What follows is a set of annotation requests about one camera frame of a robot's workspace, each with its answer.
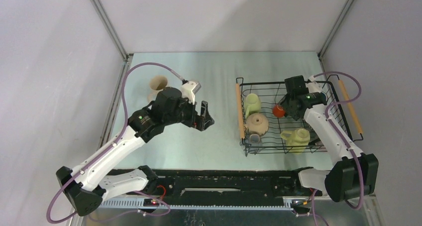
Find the small red orange cup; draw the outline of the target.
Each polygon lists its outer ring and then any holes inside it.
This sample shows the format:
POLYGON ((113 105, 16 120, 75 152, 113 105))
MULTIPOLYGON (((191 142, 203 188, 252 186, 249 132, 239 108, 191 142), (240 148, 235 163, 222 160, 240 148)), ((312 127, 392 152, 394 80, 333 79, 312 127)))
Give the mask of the small red orange cup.
POLYGON ((282 118, 285 116, 286 112, 280 105, 275 105, 272 109, 272 114, 277 118, 282 118))

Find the floral patterned cream mug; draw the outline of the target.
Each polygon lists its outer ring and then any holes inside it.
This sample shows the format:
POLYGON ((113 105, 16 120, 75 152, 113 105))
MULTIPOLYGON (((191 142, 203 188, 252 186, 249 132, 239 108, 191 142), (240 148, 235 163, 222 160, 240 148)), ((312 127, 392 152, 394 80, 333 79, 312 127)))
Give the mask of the floral patterned cream mug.
POLYGON ((149 82, 150 93, 147 97, 148 102, 154 101, 160 91, 168 85, 168 79, 163 75, 153 77, 149 82))

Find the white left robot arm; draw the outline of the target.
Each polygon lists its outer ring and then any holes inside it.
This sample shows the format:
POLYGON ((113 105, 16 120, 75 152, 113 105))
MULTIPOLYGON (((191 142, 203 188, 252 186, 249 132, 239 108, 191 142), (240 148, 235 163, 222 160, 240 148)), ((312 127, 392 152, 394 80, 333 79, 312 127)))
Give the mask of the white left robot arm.
POLYGON ((69 200, 75 214, 87 216, 102 202, 129 192, 152 194, 157 189, 157 175, 146 165, 129 173, 108 177, 107 174, 126 156, 163 133, 164 128, 181 123, 204 131, 214 124, 208 103, 201 102, 196 111, 196 89, 167 87, 154 101, 127 118, 121 132, 83 163, 56 171, 60 192, 69 200))

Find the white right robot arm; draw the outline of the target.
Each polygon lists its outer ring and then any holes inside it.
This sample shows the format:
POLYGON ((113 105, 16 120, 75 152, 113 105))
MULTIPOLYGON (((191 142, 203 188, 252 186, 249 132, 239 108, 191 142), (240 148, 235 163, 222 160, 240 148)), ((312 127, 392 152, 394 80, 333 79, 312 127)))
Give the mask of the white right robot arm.
POLYGON ((280 104, 288 116, 305 121, 326 148, 333 167, 329 171, 308 168, 289 182, 295 195, 309 188, 327 193, 335 202, 363 199, 375 191, 379 161, 365 154, 342 129, 331 113, 337 102, 328 103, 321 85, 310 77, 294 76, 284 80, 286 94, 280 104))

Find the dark blue mug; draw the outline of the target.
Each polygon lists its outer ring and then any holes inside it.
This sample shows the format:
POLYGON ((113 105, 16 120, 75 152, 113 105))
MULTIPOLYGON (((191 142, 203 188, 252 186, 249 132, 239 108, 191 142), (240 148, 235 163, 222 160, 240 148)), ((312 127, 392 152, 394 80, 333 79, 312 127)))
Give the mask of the dark blue mug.
POLYGON ((324 92, 321 92, 321 94, 323 95, 324 101, 328 102, 328 100, 329 100, 328 95, 324 92))

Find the yellow green faceted mug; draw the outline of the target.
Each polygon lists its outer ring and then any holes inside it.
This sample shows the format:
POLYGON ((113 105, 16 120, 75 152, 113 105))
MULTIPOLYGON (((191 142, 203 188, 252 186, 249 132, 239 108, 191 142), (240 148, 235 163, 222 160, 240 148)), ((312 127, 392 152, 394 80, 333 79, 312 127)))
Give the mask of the yellow green faceted mug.
POLYGON ((305 128, 297 128, 293 131, 284 130, 280 136, 286 142, 286 148, 289 153, 304 152, 311 138, 310 132, 305 128))

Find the light green mug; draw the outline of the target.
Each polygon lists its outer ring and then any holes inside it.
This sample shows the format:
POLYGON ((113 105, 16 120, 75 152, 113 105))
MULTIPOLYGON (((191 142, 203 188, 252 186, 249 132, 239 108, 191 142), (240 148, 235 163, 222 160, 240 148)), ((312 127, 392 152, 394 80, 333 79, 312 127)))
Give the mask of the light green mug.
POLYGON ((248 94, 244 101, 245 118, 248 118, 251 114, 259 113, 261 111, 261 101, 256 94, 248 94))

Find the beige round speckled mug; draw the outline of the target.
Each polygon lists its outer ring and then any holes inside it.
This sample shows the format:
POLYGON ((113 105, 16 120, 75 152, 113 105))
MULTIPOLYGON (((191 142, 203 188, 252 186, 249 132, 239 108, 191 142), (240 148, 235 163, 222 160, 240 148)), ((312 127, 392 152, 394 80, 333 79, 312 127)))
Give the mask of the beige round speckled mug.
POLYGON ((244 124, 246 131, 250 134, 264 135, 269 130, 269 121, 262 113, 253 113, 244 124))

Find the small grey blue cup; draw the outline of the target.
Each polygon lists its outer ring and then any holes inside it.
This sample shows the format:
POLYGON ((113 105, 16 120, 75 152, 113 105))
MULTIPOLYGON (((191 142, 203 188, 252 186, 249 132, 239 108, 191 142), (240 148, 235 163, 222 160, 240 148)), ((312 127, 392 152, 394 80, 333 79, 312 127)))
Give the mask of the small grey blue cup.
POLYGON ((261 136, 258 134, 250 134, 249 142, 250 144, 259 145, 261 143, 261 136))

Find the aluminium slotted rail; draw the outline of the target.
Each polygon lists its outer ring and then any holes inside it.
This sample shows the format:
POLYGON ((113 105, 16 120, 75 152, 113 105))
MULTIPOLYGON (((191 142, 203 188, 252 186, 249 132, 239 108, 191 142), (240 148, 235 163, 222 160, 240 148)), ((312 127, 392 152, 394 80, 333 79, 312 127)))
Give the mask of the aluminium slotted rail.
MULTIPOLYGON (((291 210, 293 200, 282 200, 281 203, 275 205, 252 205, 252 206, 241 206, 241 205, 200 205, 200 204, 170 204, 172 210, 291 210)), ((99 209, 166 209, 164 205, 157 206, 156 203, 152 203, 151 198, 112 198, 100 204, 99 209)))

